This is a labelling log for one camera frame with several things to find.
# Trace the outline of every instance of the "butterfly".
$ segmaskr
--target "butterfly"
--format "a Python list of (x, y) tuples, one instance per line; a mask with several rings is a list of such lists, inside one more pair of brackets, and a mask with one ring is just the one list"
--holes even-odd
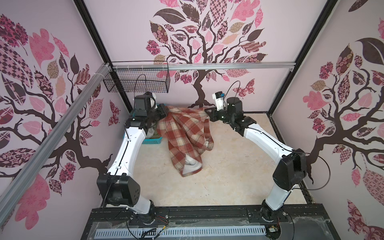
[(234, 88), (233, 91), (237, 92), (240, 97), (244, 98), (247, 95), (247, 93), (255, 94), (253, 92), (255, 90), (255, 88), (252, 87), (253, 85), (255, 85), (255, 79), (252, 79), (251, 81), (249, 81), (249, 83), (245, 86), (245, 88)]
[(109, 101), (109, 105), (111, 106), (112, 117), (109, 118), (108, 126), (110, 126), (110, 125), (112, 125), (112, 124), (117, 124), (117, 123), (119, 123), (118, 115), (119, 115), (119, 113), (120, 113), (119, 108), (115, 107), (115, 104), (114, 104), (111, 100)]

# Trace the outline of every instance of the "wall mural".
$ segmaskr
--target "wall mural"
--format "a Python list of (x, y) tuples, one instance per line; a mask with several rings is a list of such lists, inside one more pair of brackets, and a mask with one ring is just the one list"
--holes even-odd
[[(365, 2), (358, 0), (349, 11), (355, 11)], [(384, 39), (381, 19), (379, 33)], [(320, 80), (311, 85), (314, 91), (303, 97), (303, 102), (313, 110), (308, 118), (313, 120), (312, 129), (316, 132), (314, 147), (307, 156), (307, 170), (313, 183), (311, 165), (325, 144), (334, 145), (332, 154), (339, 154), (340, 164), (353, 161), (351, 180), (354, 184), (358, 186), (364, 174), (362, 181), (367, 191), (384, 205), (384, 150), (369, 146), (372, 142), (384, 144), (384, 119), (377, 114), (384, 109), (384, 73), (377, 69), (384, 66), (384, 43), (377, 38), (362, 38), (357, 42), (362, 44), (362, 56), (347, 45), (335, 65), (327, 62), (320, 67)], [(365, 61), (377, 64), (377, 68), (364, 68)], [(348, 210), (352, 217), (347, 220), (353, 232), (364, 232), (367, 240), (384, 238), (384, 229), (367, 226), (350, 200)]]
[[(21, 169), (16, 171), (12, 168), (28, 162), (35, 150), (20, 147), (22, 144), (18, 141), (31, 140), (36, 144), (36, 148), (41, 145), (73, 104), (76, 94), (81, 93), (82, 86), (86, 85), (91, 77), (89, 66), (86, 64), (85, 68), (80, 70), (75, 54), (70, 57), (65, 44), (52, 34), (51, 36), (50, 39), (50, 34), (45, 29), (40, 29), (40, 35), (33, 33), (32, 36), (28, 36), (19, 23), (15, 24), (4, 15), (0, 17), (0, 37), (5, 41), (0, 40), (0, 70), (2, 82), (8, 93), (7, 96), (0, 96), (0, 104), (5, 106), (0, 109), (0, 125), (3, 125), (0, 127), (0, 149), (8, 144), (17, 146), (0, 154), (0, 167), (10, 169), (2, 170), (0, 177), (13, 178), (19, 174)], [(16, 52), (16, 47), (28, 43), (37, 63), (33, 73), (30, 66), (34, 64), (27, 64)], [(56, 47), (60, 51), (56, 51), (59, 55), (54, 56), (52, 54)], [(46, 70), (42, 69), (42, 62), (47, 60), (51, 62)], [(52, 152), (50, 159), (53, 161), (48, 160), (43, 166), (50, 169), (48, 175), (45, 178), (37, 175), (33, 185), (19, 201), (20, 207), (15, 220), (26, 218), (27, 229), (36, 225), (39, 218), (37, 211), (46, 207), (50, 190), (61, 195), (63, 184), (73, 180), (77, 169), (92, 167), (100, 174), (107, 172), (106, 167), (111, 155), (109, 159), (101, 161), (85, 156), (82, 150), (83, 146), (88, 146), (87, 139), (92, 137), (89, 129), (100, 124), (97, 118), (101, 114), (104, 100), (98, 98), (100, 90), (101, 85), (97, 87), (65, 133), (66, 141)], [(113, 112), (112, 124), (116, 124), (119, 110), (112, 102), (110, 106)]]
[[(192, 63), (257, 63), (267, 55), (255, 53), (266, 42), (256, 42), (263, 29), (257, 29), (263, 20), (260, 0), (228, 0), (235, 7), (232, 15), (227, 14), (227, 0), (160, 0), (167, 7), (155, 13), (169, 24), (164, 26), (150, 21), (151, 31), (156, 41), (149, 40), (146, 49), (156, 55), (155, 61), (168, 61), (172, 64)], [(178, 28), (178, 24), (188, 22), (188, 26)], [(193, 83), (199, 96), (190, 107), (212, 106), (205, 99), (202, 81), (224, 81), (249, 73), (246, 69), (231, 69), (221, 73), (217, 70), (170, 71), (175, 82)], [(245, 88), (234, 88), (239, 96), (253, 93), (254, 81)]]

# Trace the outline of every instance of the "cable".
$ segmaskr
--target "cable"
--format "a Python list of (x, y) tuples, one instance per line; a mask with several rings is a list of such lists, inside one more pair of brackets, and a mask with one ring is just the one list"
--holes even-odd
[[(248, 127), (248, 128), (249, 128), (249, 129), (256, 130), (256, 131), (258, 131), (258, 132), (264, 134), (264, 135), (267, 136), (269, 139), (271, 139), (274, 143), (276, 143), (279, 147), (281, 147), (282, 149), (284, 149), (284, 150), (286, 150), (286, 151), (288, 151), (288, 152), (310, 154), (310, 153), (308, 153), (308, 152), (295, 152), (295, 151), (288, 150), (288, 149), (282, 147), (280, 144), (278, 144), (273, 138), (271, 138), (270, 136), (268, 136), (267, 134), (265, 134), (265, 132), (260, 131), (260, 130), (255, 129), (255, 128), (251, 128), (251, 127)], [(331, 180), (331, 168), (329, 167), (328, 163), (324, 160), (324, 158), (322, 158), (322, 157), (320, 157), (320, 156), (318, 156), (318, 157), (321, 158), (321, 159), (325, 162), (325, 164), (327, 165), (327, 167), (328, 167), (329, 176), (328, 176), (328, 181), (326, 182), (326, 184), (324, 184), (322, 187), (319, 187), (319, 188), (316, 188), (316, 189), (306, 189), (306, 188), (293, 188), (293, 189), (301, 189), (301, 190), (307, 190), (307, 191), (315, 191), (315, 190), (320, 190), (320, 189), (322, 189), (322, 188), (324, 188), (325, 186), (328, 185), (329, 181)]]

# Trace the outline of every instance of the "black wire basket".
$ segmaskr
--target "black wire basket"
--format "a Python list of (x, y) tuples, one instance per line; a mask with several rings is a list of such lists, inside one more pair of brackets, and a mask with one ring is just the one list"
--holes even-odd
[[(138, 62), (152, 62), (153, 65), (138, 65)], [(124, 61), (136, 63), (113, 68), (104, 78), (108, 92), (146, 92), (168, 93), (169, 68), (166, 61)]]

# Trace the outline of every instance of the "red plaid cloth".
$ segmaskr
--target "red plaid cloth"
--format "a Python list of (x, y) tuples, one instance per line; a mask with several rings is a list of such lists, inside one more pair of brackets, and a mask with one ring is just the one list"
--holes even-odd
[(201, 154), (214, 147), (209, 131), (209, 117), (203, 108), (168, 108), (168, 116), (159, 121), (157, 132), (168, 139), (171, 160), (180, 175), (186, 177), (198, 173), (202, 167), (183, 175), (185, 155), (203, 163)]

